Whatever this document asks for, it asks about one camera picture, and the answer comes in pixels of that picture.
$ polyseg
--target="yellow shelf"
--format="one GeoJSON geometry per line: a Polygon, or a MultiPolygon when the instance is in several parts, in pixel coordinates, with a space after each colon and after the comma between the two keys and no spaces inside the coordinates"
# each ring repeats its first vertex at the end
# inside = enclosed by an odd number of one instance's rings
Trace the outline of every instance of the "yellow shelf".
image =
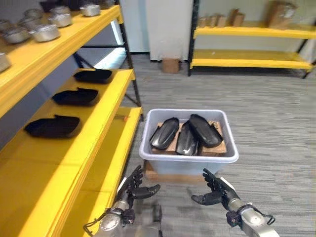
{"type": "Polygon", "coordinates": [[[122,22],[119,5],[101,10],[99,16],[84,17],[79,12],[72,15],[73,24],[60,28],[61,37],[56,40],[29,40],[16,45],[0,40],[0,52],[5,52],[12,63],[0,73],[0,117],[111,21],[122,22]]]}
{"type": "Polygon", "coordinates": [[[60,89],[97,89],[93,107],[58,106],[48,100],[30,119],[54,114],[79,117],[83,127],[71,139],[42,139],[21,129],[0,152],[0,232],[3,236],[52,236],[61,228],[118,110],[133,70],[114,72],[108,85],[76,82],[60,89]]]}
{"type": "Polygon", "coordinates": [[[228,36],[264,36],[299,39],[316,39],[316,27],[311,25],[290,24],[287,30],[278,30],[265,27],[262,22],[244,22],[241,27],[197,27],[194,38],[201,35],[228,35],[228,36]]]}
{"type": "Polygon", "coordinates": [[[256,50],[194,50],[191,68],[206,67],[257,67],[292,68],[311,70],[313,65],[293,52],[256,50]]]}
{"type": "MultiPolygon", "coordinates": [[[[82,226],[112,206],[141,112],[141,108],[118,109],[120,118],[114,118],[58,236],[88,237],[82,226]]],[[[95,233],[98,224],[92,230],[95,233]]]]}

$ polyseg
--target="gray plastic bin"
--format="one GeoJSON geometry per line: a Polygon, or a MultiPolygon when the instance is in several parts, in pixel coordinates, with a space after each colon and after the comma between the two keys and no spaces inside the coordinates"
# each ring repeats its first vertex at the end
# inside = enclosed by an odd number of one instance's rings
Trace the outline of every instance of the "gray plastic bin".
{"type": "Polygon", "coordinates": [[[236,162],[239,158],[226,114],[221,110],[150,110],[147,114],[139,155],[141,158],[148,160],[153,169],[160,174],[202,174],[204,168],[208,168],[212,173],[216,173],[223,166],[236,162]],[[164,122],[171,117],[176,117],[180,122],[185,122],[190,118],[191,114],[198,114],[207,120],[220,122],[227,149],[225,156],[202,157],[153,154],[149,140],[157,128],[157,123],[164,122]]]}

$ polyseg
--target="gray carpet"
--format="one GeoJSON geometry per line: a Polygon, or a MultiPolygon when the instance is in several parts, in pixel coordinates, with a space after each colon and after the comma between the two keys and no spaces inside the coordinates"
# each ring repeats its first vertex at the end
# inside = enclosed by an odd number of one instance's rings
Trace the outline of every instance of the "gray carpet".
{"type": "MultiPolygon", "coordinates": [[[[184,64],[172,75],[163,74],[160,64],[150,63],[147,55],[135,55],[133,61],[145,114],[154,108],[225,111],[239,160],[218,175],[234,185],[243,201],[273,214],[273,227],[281,237],[315,236],[314,73],[308,80],[293,70],[260,69],[214,70],[187,77],[184,64]]],[[[140,122],[126,174],[143,163],[138,155],[143,128],[140,122]]],[[[160,192],[144,204],[162,205],[164,237],[245,236],[226,223],[222,205],[205,207],[191,201],[191,193],[210,191],[205,183],[160,184],[160,192]]],[[[141,223],[140,216],[133,228],[141,223]]]]}

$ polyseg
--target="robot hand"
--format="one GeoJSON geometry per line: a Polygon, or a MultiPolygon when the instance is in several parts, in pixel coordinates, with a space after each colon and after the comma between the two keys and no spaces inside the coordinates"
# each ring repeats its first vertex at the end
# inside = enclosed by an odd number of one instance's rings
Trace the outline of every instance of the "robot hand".
{"type": "Polygon", "coordinates": [[[192,195],[192,200],[198,204],[206,206],[222,203],[224,208],[229,210],[229,201],[234,198],[239,199],[235,190],[222,179],[216,178],[216,176],[207,169],[204,169],[203,171],[205,172],[203,173],[204,179],[207,182],[208,187],[211,188],[212,192],[200,196],[192,195]]]}
{"type": "Polygon", "coordinates": [[[204,169],[204,179],[212,192],[204,195],[192,195],[191,199],[201,205],[222,203],[228,210],[226,217],[231,227],[239,226],[249,237],[279,237],[270,227],[275,221],[272,215],[265,215],[252,204],[244,204],[235,189],[224,178],[217,178],[209,170],[204,169]]]}
{"type": "Polygon", "coordinates": [[[132,209],[134,200],[150,198],[160,189],[159,184],[149,188],[139,187],[143,182],[142,178],[143,169],[139,165],[123,182],[113,206],[106,209],[99,218],[85,224],[84,231],[91,237],[122,237],[123,227],[126,224],[133,224],[135,220],[135,212],[132,209]],[[99,229],[93,235],[89,228],[98,222],[99,229]]]}

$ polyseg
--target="small cardboard box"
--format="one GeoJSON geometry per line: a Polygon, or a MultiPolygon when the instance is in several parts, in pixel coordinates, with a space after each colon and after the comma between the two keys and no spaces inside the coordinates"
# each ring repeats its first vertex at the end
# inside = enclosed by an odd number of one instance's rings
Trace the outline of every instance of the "small cardboard box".
{"type": "MultiPolygon", "coordinates": [[[[209,124],[213,124],[215,128],[217,129],[217,131],[219,132],[219,134],[221,136],[223,136],[222,133],[222,128],[219,122],[214,122],[214,121],[209,121],[209,124]]],[[[157,124],[157,126],[162,126],[162,122],[159,122],[157,124]]],[[[156,148],[152,148],[152,152],[154,154],[167,154],[167,155],[176,155],[176,146],[177,146],[177,140],[178,140],[178,136],[179,136],[179,132],[181,131],[183,123],[179,124],[179,130],[177,131],[173,141],[171,142],[171,144],[169,145],[169,147],[166,150],[158,150],[156,148]]],[[[217,147],[212,147],[212,148],[206,148],[206,147],[202,147],[202,150],[200,151],[200,156],[203,157],[221,157],[226,153],[226,145],[225,142],[222,141],[222,143],[220,145],[218,145],[217,147]]]]}
{"type": "Polygon", "coordinates": [[[179,59],[178,58],[163,58],[162,71],[164,73],[178,73],[179,72],[179,59]]]}
{"type": "Polygon", "coordinates": [[[207,25],[207,17],[200,17],[198,19],[198,26],[204,28],[207,25]]]}
{"type": "Polygon", "coordinates": [[[273,1],[267,18],[269,28],[286,30],[297,6],[285,1],[273,1]]]}
{"type": "Polygon", "coordinates": [[[216,26],[217,16],[209,16],[207,19],[207,26],[213,28],[216,26]]]}
{"type": "Polygon", "coordinates": [[[237,14],[235,15],[234,20],[233,20],[232,26],[235,26],[235,27],[241,26],[241,25],[243,24],[244,18],[245,18],[245,14],[240,13],[240,12],[237,13],[237,14]]]}
{"type": "Polygon", "coordinates": [[[218,15],[217,16],[217,27],[225,27],[226,26],[226,16],[218,15]]]}

